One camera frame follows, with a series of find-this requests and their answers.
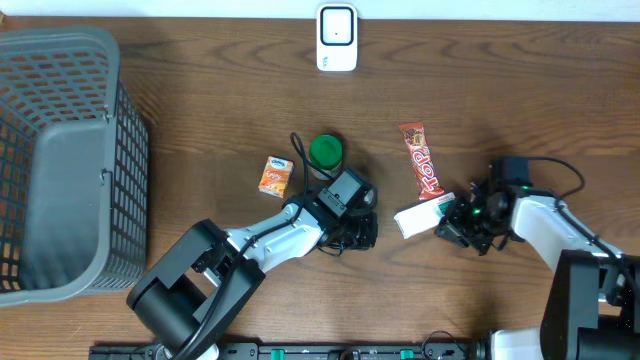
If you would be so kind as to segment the white green box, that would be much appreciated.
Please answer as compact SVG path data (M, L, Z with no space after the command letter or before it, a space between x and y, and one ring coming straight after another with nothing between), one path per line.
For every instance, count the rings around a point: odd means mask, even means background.
M408 239L436 227L454 200L454 193L449 192L396 213L394 220L403 238Z

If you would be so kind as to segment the orange Top chocolate bar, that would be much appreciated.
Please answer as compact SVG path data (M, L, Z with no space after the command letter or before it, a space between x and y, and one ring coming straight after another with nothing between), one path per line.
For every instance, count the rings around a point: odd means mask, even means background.
M408 149L417 184L420 187L419 199L426 201L443 195L445 191L436 175L424 124L421 122L401 124L399 130Z

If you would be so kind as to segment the green lid jar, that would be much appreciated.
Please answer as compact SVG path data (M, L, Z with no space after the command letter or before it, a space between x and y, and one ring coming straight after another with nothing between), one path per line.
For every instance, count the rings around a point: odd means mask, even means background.
M311 142L309 160L317 167L317 169L311 169L316 178L320 180L329 180L329 176L335 178L342 168L342 142L329 134L317 136Z

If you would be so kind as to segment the orange small carton box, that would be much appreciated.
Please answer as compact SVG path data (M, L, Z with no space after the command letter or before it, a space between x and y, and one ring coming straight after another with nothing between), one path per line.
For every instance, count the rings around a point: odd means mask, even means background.
M264 167L258 190L278 198L283 198L294 172L291 160L269 156Z

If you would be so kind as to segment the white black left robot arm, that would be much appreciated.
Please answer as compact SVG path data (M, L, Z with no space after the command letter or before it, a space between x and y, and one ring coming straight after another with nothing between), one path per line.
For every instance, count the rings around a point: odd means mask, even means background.
M267 272L314 250L374 247L376 199L373 190L343 197L322 189L247 227L222 230L204 219L137 282L127 304L172 358L211 357Z

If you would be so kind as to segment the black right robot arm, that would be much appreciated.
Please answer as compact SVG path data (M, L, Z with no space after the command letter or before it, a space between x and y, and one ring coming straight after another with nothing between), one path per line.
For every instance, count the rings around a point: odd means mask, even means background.
M553 281L537 327L498 330L472 359L636 359L639 259L586 228L550 192L528 187L456 198L438 237L485 254L495 238L529 244Z

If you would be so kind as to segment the white barcode scanner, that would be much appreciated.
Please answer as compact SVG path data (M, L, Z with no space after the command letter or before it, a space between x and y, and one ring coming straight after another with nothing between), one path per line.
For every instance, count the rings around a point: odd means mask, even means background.
M357 66L358 13L351 4L322 4L316 12L316 66L350 72Z

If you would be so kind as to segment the grey plastic mesh basket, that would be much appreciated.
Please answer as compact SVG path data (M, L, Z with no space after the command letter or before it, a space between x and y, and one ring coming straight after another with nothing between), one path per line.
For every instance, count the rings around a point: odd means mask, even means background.
M95 27L1 36L1 303L118 292L144 273L149 133Z

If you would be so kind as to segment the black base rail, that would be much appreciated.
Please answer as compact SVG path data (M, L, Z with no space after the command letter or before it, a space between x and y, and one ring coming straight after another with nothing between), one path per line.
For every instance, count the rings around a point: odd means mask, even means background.
M207 350L197 360L489 360L489 346L482 343L431 342L426 345L259 345L227 343ZM132 346L92 346L89 360L169 360L170 352L159 343Z

